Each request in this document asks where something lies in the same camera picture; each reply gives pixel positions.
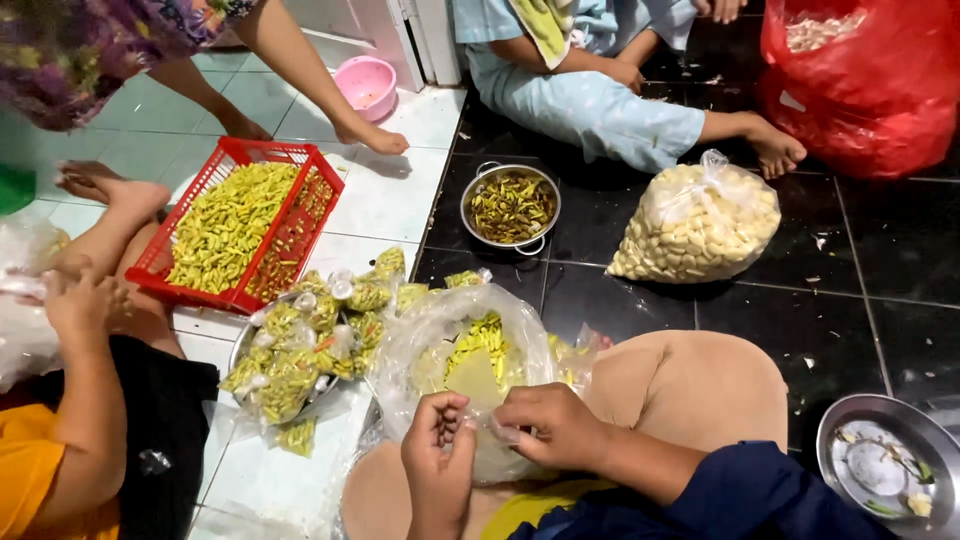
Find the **black tile floor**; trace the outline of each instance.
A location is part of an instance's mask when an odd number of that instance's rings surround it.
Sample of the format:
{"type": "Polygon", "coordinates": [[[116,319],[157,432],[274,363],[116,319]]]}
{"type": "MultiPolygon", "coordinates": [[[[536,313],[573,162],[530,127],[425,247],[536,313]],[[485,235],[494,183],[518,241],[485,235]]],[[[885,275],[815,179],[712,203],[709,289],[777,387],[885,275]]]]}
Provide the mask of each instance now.
{"type": "MultiPolygon", "coordinates": [[[[762,13],[762,2],[749,11],[762,13]]],[[[761,18],[729,26],[698,18],[685,68],[658,53],[643,69],[643,95],[702,109],[750,108],[763,68],[761,18]],[[708,84],[718,75],[718,84],[708,84]]],[[[718,148],[756,169],[746,145],[718,148]]],[[[604,274],[652,175],[622,162],[584,164],[582,156],[490,112],[472,90],[416,280],[439,285],[445,275],[486,266],[565,339],[584,322],[617,342],[663,329],[747,338],[787,382],[795,450],[805,446],[816,413],[846,394],[887,393],[915,405],[960,394],[960,140],[944,163],[896,182],[854,181],[805,162],[772,183],[783,219],[760,260],[732,282],[686,286],[604,274]],[[464,229],[460,197],[486,161],[532,165],[558,182],[561,216],[536,257],[491,250],[464,229]],[[827,240],[822,250],[815,237],[827,240]]]]}

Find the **hand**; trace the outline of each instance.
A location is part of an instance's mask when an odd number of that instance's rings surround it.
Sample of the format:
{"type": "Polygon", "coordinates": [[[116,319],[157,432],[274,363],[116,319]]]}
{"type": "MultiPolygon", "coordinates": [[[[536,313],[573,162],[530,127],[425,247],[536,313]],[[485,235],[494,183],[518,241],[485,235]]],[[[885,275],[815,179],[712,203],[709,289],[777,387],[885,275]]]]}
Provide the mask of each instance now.
{"type": "Polygon", "coordinates": [[[713,22],[727,24],[736,20],[740,8],[747,6],[747,0],[693,0],[693,5],[701,15],[712,13],[713,22]]]}
{"type": "Polygon", "coordinates": [[[640,95],[643,76],[640,75],[640,70],[635,65],[617,59],[604,60],[603,68],[600,70],[601,73],[626,86],[634,94],[640,95]]]}
{"type": "Polygon", "coordinates": [[[612,424],[593,416],[569,386],[514,386],[493,417],[512,431],[514,451],[548,469],[595,472],[607,457],[612,424]],[[523,430],[533,428],[536,435],[523,430]]]}
{"type": "Polygon", "coordinates": [[[460,419],[469,398],[439,392],[420,398],[400,458],[410,484],[409,538],[459,538],[467,520],[476,452],[476,423],[460,419]],[[446,444],[453,443],[449,454],[446,444]]]}
{"type": "Polygon", "coordinates": [[[89,259],[74,265],[69,272],[78,280],[70,282],[60,270],[50,270],[42,276],[47,288],[44,305],[50,325],[61,341],[79,331],[95,330],[106,334],[110,318],[129,310],[127,289],[114,278],[97,282],[89,259]]]}

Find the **white door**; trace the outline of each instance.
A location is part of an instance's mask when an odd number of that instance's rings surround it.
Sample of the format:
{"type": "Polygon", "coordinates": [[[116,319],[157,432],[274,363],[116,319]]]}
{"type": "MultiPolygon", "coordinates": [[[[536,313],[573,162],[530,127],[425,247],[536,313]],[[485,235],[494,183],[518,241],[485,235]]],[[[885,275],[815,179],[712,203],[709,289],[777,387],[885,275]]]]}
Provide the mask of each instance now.
{"type": "Polygon", "coordinates": [[[327,66],[360,55],[377,57],[394,67],[398,87],[423,88],[400,0],[285,0],[284,5],[327,66]]]}

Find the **purple floral fabric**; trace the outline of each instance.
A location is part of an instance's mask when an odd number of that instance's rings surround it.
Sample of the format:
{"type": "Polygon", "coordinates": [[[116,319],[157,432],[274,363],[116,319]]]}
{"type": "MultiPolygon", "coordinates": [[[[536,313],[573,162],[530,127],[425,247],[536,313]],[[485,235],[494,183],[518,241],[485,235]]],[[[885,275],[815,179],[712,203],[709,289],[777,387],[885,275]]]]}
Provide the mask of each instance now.
{"type": "Polygon", "coordinates": [[[130,77],[193,56],[256,0],[0,0],[0,104],[85,125],[130,77]]]}

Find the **red plastic bag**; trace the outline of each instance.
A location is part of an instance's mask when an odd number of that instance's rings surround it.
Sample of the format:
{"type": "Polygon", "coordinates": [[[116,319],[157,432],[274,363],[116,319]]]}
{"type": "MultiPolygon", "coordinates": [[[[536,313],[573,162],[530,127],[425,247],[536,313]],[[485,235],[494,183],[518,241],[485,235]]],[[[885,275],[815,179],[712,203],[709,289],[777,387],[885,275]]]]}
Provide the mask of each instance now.
{"type": "Polygon", "coordinates": [[[767,0],[760,78],[767,117],[809,154],[859,178],[941,161],[956,126],[960,65],[951,0],[767,0]],[[850,33],[793,52],[786,27],[863,14],[850,33]]]}

